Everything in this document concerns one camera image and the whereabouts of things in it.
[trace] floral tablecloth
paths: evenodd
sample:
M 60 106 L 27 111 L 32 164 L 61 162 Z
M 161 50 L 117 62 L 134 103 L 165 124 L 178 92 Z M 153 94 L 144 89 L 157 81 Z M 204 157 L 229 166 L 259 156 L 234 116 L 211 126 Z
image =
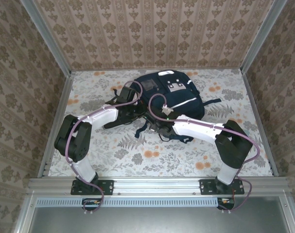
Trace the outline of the floral tablecloth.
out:
M 120 90 L 125 82 L 157 70 L 116 70 L 76 72 L 65 116 L 84 115 L 101 107 L 114 97 L 113 88 Z M 252 107 L 238 69 L 181 70 L 195 83 L 203 102 L 220 98 L 222 102 L 206 106 L 207 122 L 225 123 L 235 120 L 261 148 L 260 157 L 243 166 L 242 176 L 271 176 L 262 139 Z M 163 142 L 146 130 L 140 138 L 135 131 L 144 119 L 114 129 L 93 130 L 89 160 L 100 176 L 109 177 L 194 177 L 216 176 L 222 161 L 215 145 L 199 139 L 188 144 L 177 140 Z M 249 158 L 255 155 L 252 148 Z M 49 176 L 73 176 L 65 158 L 54 152 Z

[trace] patterned wallpaper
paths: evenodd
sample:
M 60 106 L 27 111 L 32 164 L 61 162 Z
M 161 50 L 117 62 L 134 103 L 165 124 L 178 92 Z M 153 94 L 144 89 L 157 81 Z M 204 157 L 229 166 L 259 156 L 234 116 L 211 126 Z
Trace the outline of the patterned wallpaper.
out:
M 239 67 L 273 0 L 35 0 L 72 70 Z
M 0 233 L 37 176 L 64 81 L 19 0 L 0 0 Z
M 281 175 L 295 198 L 295 0 L 288 0 L 247 76 Z

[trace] reflective stripe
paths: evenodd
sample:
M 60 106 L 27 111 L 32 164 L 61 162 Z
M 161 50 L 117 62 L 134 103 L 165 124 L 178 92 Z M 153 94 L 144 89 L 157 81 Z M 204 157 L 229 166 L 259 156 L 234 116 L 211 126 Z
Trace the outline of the reflective stripe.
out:
M 173 107 L 171 107 L 171 108 L 173 109 L 173 108 L 179 107 L 179 106 L 181 106 L 181 105 L 183 105 L 183 104 L 185 104 L 185 103 L 188 103 L 188 102 L 193 101 L 193 100 L 196 100 L 196 99 L 197 99 L 197 98 L 195 97 L 195 98 L 193 98 L 193 99 L 191 99 L 191 100 L 187 100 L 187 101 L 184 101 L 184 102 L 182 102 L 182 103 L 179 103 L 179 104 L 177 104 L 177 105 L 175 105 L 175 106 L 173 106 Z

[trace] backpack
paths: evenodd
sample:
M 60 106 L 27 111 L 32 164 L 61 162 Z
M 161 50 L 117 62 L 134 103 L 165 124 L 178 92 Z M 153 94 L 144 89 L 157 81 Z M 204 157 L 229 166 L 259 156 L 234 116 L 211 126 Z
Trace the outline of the backpack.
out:
M 179 114 L 184 114 L 188 117 L 201 120 L 205 115 L 205 106 L 210 103 L 221 102 L 220 99 L 209 100 L 202 102 L 200 98 L 200 92 L 197 90 L 195 84 L 191 79 L 183 72 L 176 70 L 166 70 L 151 74 L 143 75 L 135 81 L 139 82 L 143 87 L 143 93 L 140 98 L 147 106 L 150 98 L 156 94 L 163 94 L 167 99 L 167 106 L 173 109 Z M 130 88 L 140 92 L 140 87 L 136 83 L 132 83 Z M 162 109 L 164 104 L 164 99 L 161 96 L 153 98 L 151 107 Z M 135 135 L 139 138 L 139 133 L 147 128 L 147 122 L 145 125 L 137 130 Z M 177 137 L 169 138 L 179 139 L 190 138 L 187 136 L 177 135 Z

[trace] aluminum frame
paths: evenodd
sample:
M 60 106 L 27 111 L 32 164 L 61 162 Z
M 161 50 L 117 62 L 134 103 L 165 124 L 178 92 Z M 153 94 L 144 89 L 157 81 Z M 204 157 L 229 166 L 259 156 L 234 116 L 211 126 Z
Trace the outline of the aluminum frame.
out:
M 245 88 L 246 88 L 246 92 L 247 92 L 247 94 L 249 96 L 249 100 L 250 100 L 250 104 L 251 104 L 251 107 L 252 107 L 252 110 L 253 110 L 255 121 L 256 121 L 256 124 L 258 125 L 258 129 L 259 129 L 259 132 L 260 132 L 260 137 L 263 140 L 263 146 L 264 146 L 265 152 L 267 154 L 268 161 L 270 163 L 270 166 L 271 166 L 271 169 L 273 171 L 274 176 L 279 176 L 277 166 L 276 166 L 276 163 L 274 161 L 273 154 L 272 154 L 272 152 L 270 150 L 268 140 L 267 140 L 267 137 L 266 137 L 266 133 L 265 133 L 265 130 L 264 130 L 264 127 L 263 127 L 263 124 L 262 124 L 262 121 L 260 119 L 260 114 L 259 114 L 258 108 L 256 107 L 256 104 L 255 104 L 255 100 L 254 100 L 254 97 L 253 97 L 253 94 L 252 94 L 252 91 L 251 91 L 251 87 L 250 87 L 247 75 L 246 75 L 245 72 L 242 72 L 242 76 L 243 76 L 243 82 L 244 82 L 244 85 L 245 85 Z
M 65 77 L 68 78 L 70 76 L 70 65 L 65 59 L 62 50 L 59 48 L 49 28 L 47 27 L 45 20 L 36 7 L 36 4 L 33 0 L 21 0 L 21 2 L 27 13 L 30 15 L 37 30 L 40 32 L 42 38 L 46 42 L 49 50 L 53 54 Z
M 17 221 L 15 233 L 28 233 L 36 209 L 38 198 L 72 199 L 70 195 L 71 183 L 75 177 L 43 177 L 31 179 L 26 192 L 21 214 Z M 227 195 L 200 194 L 199 180 L 209 177 L 191 178 L 112 178 L 115 181 L 114 194 L 110 199 L 120 198 L 211 198 L 229 197 Z M 295 205 L 291 199 L 290 189 L 285 177 L 246 177 L 252 185 L 250 197 L 279 197 L 282 210 L 290 233 L 295 233 Z M 243 182 L 245 195 L 249 191 L 249 184 Z
M 37 198 L 36 208 L 83 207 L 85 198 Z M 107 197 L 101 207 L 218 207 L 217 198 L 114 198 Z
M 49 167 L 50 167 L 52 157 L 53 157 L 54 141 L 58 135 L 59 128 L 62 125 L 62 121 L 64 118 L 64 112 L 66 109 L 67 102 L 69 100 L 69 94 L 71 92 L 73 81 L 74 81 L 73 76 L 70 76 L 68 79 L 65 80 L 63 91 L 62 91 L 60 101 L 59 101 L 59 105 L 58 105 L 58 108 L 56 110 L 55 117 L 53 120 L 52 129 L 50 131 L 47 145 L 45 148 L 45 152 L 44 152 L 44 155 L 43 155 L 43 158 L 42 158 L 42 161 L 40 164 L 40 168 L 38 171 L 38 175 L 37 175 L 38 178 L 48 175 Z
M 287 3 L 287 0 L 275 0 L 269 9 L 269 12 L 264 19 L 260 29 L 254 38 L 242 64 L 241 64 L 241 71 L 246 73 L 250 68 L 253 60 L 255 59 L 256 55 L 260 51 L 265 39 L 267 38 L 270 30 L 274 26 L 278 16 L 280 15 L 284 5 Z

